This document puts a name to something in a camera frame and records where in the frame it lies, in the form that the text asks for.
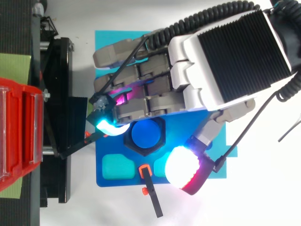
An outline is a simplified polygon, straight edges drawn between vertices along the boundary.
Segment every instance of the green mat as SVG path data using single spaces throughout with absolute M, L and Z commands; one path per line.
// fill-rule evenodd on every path
M 0 53 L 0 77 L 27 84 L 31 56 Z M 0 198 L 19 199 L 21 195 L 22 178 L 0 192 Z

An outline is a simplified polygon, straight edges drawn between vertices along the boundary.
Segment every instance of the red container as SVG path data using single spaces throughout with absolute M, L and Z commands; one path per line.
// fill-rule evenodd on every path
M 0 78 L 0 191 L 42 161 L 43 95 Z

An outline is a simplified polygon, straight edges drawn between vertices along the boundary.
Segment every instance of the white light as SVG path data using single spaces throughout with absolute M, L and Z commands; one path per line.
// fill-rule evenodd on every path
M 172 185 L 183 188 L 198 169 L 198 157 L 191 150 L 179 146 L 173 149 L 166 161 L 165 175 Z
M 124 125 L 122 127 L 115 127 L 111 124 L 109 124 L 106 120 L 102 120 L 96 128 L 98 128 L 101 132 L 109 135 L 109 136 L 118 136 L 120 134 L 123 134 L 127 131 L 127 129 L 130 127 L 130 124 Z

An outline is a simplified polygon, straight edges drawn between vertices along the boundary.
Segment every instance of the cyan light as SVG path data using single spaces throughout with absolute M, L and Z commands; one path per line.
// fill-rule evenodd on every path
M 109 136 L 118 136 L 120 134 L 123 134 L 127 131 L 129 127 L 130 124 L 121 127 L 115 127 L 109 124 L 105 119 L 101 120 L 101 122 L 96 126 L 96 128 L 98 128 L 101 132 Z

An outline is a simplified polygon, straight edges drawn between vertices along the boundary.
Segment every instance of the coiled black cable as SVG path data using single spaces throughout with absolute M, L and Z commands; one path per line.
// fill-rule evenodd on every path
M 274 6 L 273 13 L 283 12 L 286 18 L 292 21 L 299 29 L 301 28 L 301 4 L 296 0 L 282 0 Z M 301 90 L 301 72 L 283 86 L 276 94 L 281 102 L 286 102 Z
M 239 13 L 259 9 L 259 5 L 254 5 L 253 2 L 248 1 L 233 1 L 205 9 L 150 35 L 148 38 L 148 48 L 151 50 L 161 48 L 164 45 L 168 45 L 174 36 L 188 34 L 209 23 L 216 22 Z

